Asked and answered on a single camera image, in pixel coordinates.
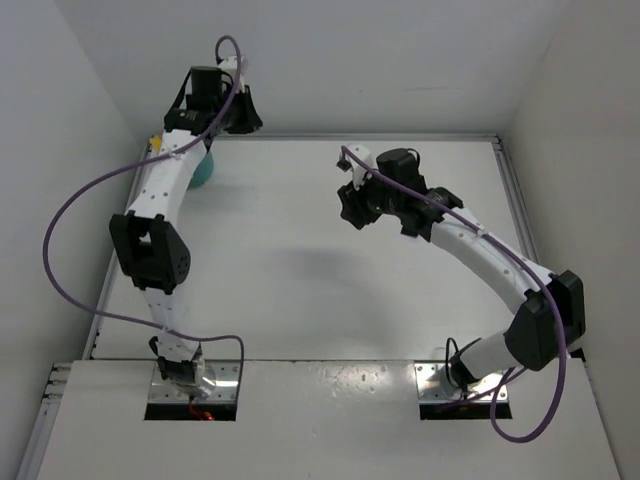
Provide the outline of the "long yellow lego brick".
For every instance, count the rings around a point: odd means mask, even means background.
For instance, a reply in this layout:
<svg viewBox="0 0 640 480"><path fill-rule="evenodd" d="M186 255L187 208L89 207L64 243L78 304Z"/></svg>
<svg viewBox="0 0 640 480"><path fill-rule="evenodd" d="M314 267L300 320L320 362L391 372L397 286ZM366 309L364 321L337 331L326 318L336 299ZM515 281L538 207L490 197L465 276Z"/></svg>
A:
<svg viewBox="0 0 640 480"><path fill-rule="evenodd" d="M159 155L164 151L164 144L161 136L154 135L149 138L149 145L151 152L154 155Z"/></svg>

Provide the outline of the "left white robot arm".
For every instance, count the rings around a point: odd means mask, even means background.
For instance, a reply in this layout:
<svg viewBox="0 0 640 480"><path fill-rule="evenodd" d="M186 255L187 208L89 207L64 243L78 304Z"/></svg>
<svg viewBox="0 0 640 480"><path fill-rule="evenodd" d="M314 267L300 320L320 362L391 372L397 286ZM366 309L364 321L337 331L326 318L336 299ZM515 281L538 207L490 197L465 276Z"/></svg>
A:
<svg viewBox="0 0 640 480"><path fill-rule="evenodd" d="M163 380L190 396L204 386L201 343L186 338L189 320L184 283L191 253L178 232L178 214L197 168L221 133L250 134L262 126L251 92L233 59L190 69L164 117L140 193L126 213L115 214L109 232L125 276L149 307L160 332L150 348Z"/></svg>

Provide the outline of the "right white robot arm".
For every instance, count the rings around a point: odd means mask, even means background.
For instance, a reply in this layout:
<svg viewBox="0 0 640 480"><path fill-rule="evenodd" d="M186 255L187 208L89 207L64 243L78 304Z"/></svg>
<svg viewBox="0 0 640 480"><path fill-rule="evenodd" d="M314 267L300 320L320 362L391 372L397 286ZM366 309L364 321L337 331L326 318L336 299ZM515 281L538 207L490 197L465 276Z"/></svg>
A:
<svg viewBox="0 0 640 480"><path fill-rule="evenodd" d="M469 268L505 303L509 327L464 346L448 360L448 381L462 391L489 374L524 367L540 371L586 332L584 285L520 255L475 218L444 187L430 187L420 155L396 148L372 157L361 145L341 149L338 168L351 174L338 190L340 216L356 229L381 216L397 218L402 234L420 237Z"/></svg>

